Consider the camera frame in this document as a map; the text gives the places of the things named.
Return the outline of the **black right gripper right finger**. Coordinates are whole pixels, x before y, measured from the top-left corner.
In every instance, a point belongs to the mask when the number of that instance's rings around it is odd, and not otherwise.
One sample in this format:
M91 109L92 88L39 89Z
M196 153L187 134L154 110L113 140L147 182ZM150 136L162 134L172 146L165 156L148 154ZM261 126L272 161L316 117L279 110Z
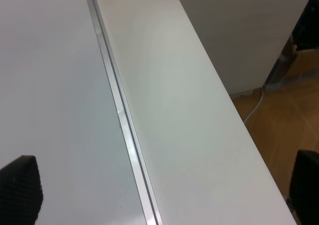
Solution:
M319 223L319 154L299 150L292 171L286 204L303 225Z

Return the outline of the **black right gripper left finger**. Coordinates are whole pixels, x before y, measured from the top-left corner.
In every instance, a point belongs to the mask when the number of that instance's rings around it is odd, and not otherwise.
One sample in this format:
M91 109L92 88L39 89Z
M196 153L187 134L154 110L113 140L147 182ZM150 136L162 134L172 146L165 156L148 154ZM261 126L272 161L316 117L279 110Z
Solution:
M0 170L0 223L33 225L43 203L36 157L22 155Z

